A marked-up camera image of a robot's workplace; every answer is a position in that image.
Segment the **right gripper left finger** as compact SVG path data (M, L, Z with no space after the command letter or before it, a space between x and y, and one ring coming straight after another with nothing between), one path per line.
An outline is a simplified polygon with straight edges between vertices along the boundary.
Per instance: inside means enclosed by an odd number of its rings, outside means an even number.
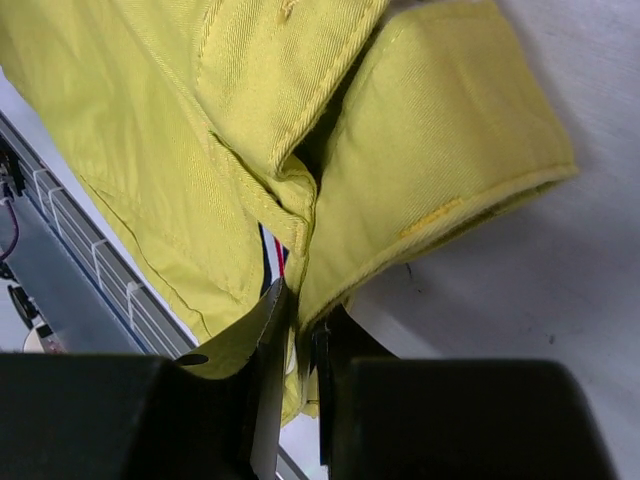
M5 479L272 479L289 291L171 360L5 353Z

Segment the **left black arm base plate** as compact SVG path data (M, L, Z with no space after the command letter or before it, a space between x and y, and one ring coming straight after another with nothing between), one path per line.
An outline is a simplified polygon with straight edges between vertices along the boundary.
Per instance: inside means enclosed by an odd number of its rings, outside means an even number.
M24 353L60 354L65 350L49 324L44 320L33 298L8 265L7 260L15 251L20 239L20 227L14 208L16 196L24 190L24 179L17 164L17 156L10 154L7 147L1 148L1 207L8 214L11 237L8 245L1 248L1 279L7 280L9 299L22 323L28 330L23 342Z

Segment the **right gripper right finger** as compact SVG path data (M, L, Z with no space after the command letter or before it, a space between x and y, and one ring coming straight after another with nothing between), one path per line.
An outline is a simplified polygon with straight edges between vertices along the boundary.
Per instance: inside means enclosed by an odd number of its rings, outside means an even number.
M612 479L561 364L401 359L343 308L313 329L320 461L332 479Z

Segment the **yellow-green trousers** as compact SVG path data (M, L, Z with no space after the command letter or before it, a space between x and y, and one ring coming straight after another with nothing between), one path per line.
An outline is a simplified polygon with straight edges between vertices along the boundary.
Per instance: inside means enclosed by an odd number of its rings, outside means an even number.
M198 340L279 241L284 422L333 307L577 171L493 1L5 1L1 68Z

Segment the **aluminium rail frame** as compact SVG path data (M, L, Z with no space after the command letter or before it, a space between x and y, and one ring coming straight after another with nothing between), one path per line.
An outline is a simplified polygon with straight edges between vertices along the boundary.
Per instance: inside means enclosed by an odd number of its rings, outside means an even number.
M20 239L7 263L61 342L60 354L176 360L198 348L8 120L2 147L17 156L24 179L14 201ZM2 243L10 237L8 217ZM272 479L301 477L278 442Z

